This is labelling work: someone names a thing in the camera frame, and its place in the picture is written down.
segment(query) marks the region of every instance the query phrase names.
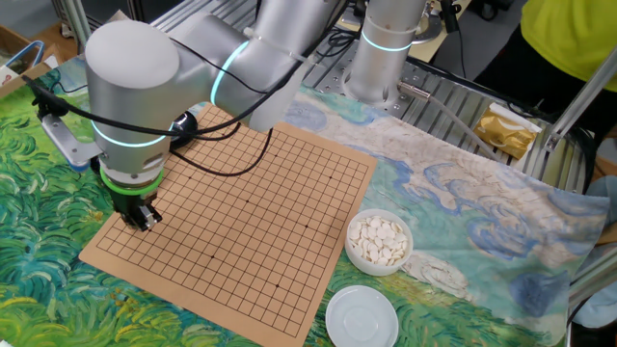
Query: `white bowl lid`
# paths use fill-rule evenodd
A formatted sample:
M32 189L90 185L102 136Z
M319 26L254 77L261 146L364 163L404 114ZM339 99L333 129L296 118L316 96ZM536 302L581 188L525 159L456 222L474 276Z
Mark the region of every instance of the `white bowl lid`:
M398 318L382 293L352 285L330 300L326 329L336 347L391 347L398 337Z

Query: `white go stone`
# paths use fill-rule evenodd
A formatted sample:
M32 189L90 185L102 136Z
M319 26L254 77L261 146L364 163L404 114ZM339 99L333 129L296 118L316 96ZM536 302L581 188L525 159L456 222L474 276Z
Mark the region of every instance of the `white go stone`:
M371 225L372 227L380 227L380 226L382 225L382 222L379 220L379 218L373 218L373 219L370 221L370 225Z
M368 238L371 240L375 238L377 235L377 229L374 227L368 227Z
M403 242L405 240L407 240L407 237L402 232L399 232L396 235L394 235L394 241L396 241L398 243L401 243L401 242Z
M349 237L352 240L358 240L360 238L360 230L359 229L351 229L349 230Z
M387 236L388 236L388 233L385 230L383 230L382 228L377 229L377 237L383 240Z
M382 255L384 256L384 258L386 259L390 259L392 258L392 253L389 251L389 249L383 249L382 250Z
M386 237L384 239L384 245L386 245L386 246L391 248L392 246L394 246L394 239Z

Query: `gold package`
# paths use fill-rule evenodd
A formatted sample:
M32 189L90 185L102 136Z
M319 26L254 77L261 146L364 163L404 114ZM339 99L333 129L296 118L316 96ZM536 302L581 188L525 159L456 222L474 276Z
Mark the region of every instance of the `gold package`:
M541 131L538 125L495 103L473 129L484 142L517 159L523 158Z

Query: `grid lines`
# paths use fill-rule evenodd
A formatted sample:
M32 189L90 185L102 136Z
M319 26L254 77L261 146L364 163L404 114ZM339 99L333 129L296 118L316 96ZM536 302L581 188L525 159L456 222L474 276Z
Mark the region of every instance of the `grid lines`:
M206 107L201 127L228 118ZM228 140L193 141L179 152L231 173L251 165L265 138L243 126ZM372 170L276 129L262 161L241 176L202 173L171 156L154 203L163 222L141 232L114 215L95 246L296 337L312 322L310 304L321 300L317 288L330 279L326 269Z

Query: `white bowl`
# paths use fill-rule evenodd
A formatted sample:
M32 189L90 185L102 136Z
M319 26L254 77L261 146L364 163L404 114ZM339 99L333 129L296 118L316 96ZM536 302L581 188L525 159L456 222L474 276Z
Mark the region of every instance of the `white bowl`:
M387 221L399 224L403 228L403 233L405 234L405 236L407 236L407 239L409 240L409 246L407 247L407 250L405 250L405 254L393 265L388 266L373 264L372 262L361 257L359 254L355 253L353 250L351 240L349 239L349 227L353 226L357 221L361 219L373 216L379 216ZM412 236L412 231L409 230L409 227L407 227L407 224L403 222L402 219L398 218L397 215L381 209L367 209L357 214L356 217L354 217L349 223L349 226L347 227L347 232L345 234L345 251L347 252L349 260L351 260L351 263L354 264L360 271L371 276L387 276L395 273L409 259L409 257L412 255L413 249L414 237Z

